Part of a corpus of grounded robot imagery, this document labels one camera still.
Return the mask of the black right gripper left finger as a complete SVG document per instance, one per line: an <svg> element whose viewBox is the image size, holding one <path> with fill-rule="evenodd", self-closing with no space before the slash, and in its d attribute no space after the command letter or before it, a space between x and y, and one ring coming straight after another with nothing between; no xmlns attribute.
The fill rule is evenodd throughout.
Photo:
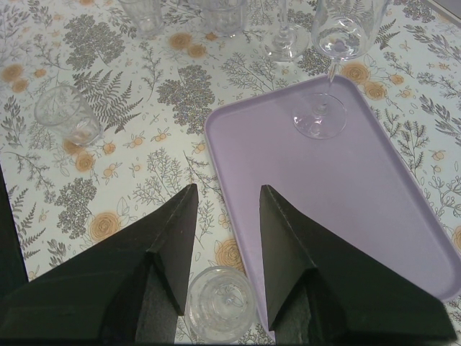
<svg viewBox="0 0 461 346"><path fill-rule="evenodd" d="M173 342L197 222L190 184L1 302L2 342Z"/></svg>

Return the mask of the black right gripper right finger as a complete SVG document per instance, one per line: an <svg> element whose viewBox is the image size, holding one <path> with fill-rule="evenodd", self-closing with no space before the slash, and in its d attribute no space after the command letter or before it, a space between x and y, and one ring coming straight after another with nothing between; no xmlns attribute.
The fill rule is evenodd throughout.
<svg viewBox="0 0 461 346"><path fill-rule="evenodd" d="M278 342L454 342L444 304L260 191L268 327Z"/></svg>

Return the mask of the tall clear champagne flute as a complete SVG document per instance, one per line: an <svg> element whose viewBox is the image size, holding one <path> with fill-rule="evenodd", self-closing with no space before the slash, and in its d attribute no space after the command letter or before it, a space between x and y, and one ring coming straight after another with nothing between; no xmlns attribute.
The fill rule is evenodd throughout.
<svg viewBox="0 0 461 346"><path fill-rule="evenodd" d="M261 46L264 53L272 61L291 62L301 56L309 43L309 32L288 21L287 1L279 1L279 27L269 31L263 39Z"/></svg>

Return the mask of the clear wine glass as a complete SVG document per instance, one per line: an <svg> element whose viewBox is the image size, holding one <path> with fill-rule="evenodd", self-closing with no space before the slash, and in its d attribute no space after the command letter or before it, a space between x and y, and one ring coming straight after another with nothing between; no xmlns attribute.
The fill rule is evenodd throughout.
<svg viewBox="0 0 461 346"><path fill-rule="evenodd" d="M363 56L375 43L388 1L319 1L311 37L314 48L331 60L327 87L307 94L293 112L296 129L304 136L329 139L346 125L346 108L331 94L342 61Z"/></svg>

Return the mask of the clear faceted tumbler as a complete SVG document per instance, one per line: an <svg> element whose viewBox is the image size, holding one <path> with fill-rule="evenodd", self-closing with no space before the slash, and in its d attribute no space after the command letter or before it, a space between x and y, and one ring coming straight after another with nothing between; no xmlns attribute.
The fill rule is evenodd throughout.
<svg viewBox="0 0 461 346"><path fill-rule="evenodd" d="M245 0L201 0L189 3L201 11L207 32L212 32L218 37L235 37L245 29Z"/></svg>
<svg viewBox="0 0 461 346"><path fill-rule="evenodd" d="M164 28L160 0L119 0L142 38L152 38Z"/></svg>

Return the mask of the lavender plastic tray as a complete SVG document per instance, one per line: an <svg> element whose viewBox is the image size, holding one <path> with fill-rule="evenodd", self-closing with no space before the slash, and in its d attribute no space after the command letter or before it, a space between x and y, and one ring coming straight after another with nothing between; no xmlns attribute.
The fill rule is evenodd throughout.
<svg viewBox="0 0 461 346"><path fill-rule="evenodd" d="M460 256L358 88L337 76L346 127L327 140L295 129L323 77L226 105L207 143L243 263L265 302L259 194L271 185L303 214L433 296L460 294Z"/></svg>

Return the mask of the small clear shot glass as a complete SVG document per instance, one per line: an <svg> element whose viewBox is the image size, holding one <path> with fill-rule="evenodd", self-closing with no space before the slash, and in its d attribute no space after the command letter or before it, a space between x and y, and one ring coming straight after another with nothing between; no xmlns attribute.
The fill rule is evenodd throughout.
<svg viewBox="0 0 461 346"><path fill-rule="evenodd" d="M232 267L209 267L190 284L184 319L202 340L230 344L250 329L256 299L247 277Z"/></svg>

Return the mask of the floral patterned table mat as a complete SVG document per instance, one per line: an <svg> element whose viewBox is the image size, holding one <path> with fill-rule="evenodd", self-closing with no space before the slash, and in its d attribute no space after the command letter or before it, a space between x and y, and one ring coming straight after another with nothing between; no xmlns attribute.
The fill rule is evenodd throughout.
<svg viewBox="0 0 461 346"><path fill-rule="evenodd" d="M188 1L162 1L161 11L163 32L144 39L118 1L1 3L1 166L30 280L191 183L199 206L189 277L217 265L246 272L206 120L325 78L329 61L314 48L290 63L266 56L276 1L249 1L235 37L207 32ZM358 88L460 256L460 29L421 1L392 1L375 44L337 76ZM76 87L99 120L93 144L36 121L40 96L60 85Z"/></svg>

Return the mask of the small clear glass left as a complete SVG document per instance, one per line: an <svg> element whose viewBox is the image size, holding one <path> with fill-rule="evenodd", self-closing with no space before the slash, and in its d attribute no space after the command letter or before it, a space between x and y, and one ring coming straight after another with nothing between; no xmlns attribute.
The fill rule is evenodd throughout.
<svg viewBox="0 0 461 346"><path fill-rule="evenodd" d="M99 120L74 86L60 85L44 92L34 116L39 124L78 146L89 146L102 134Z"/></svg>

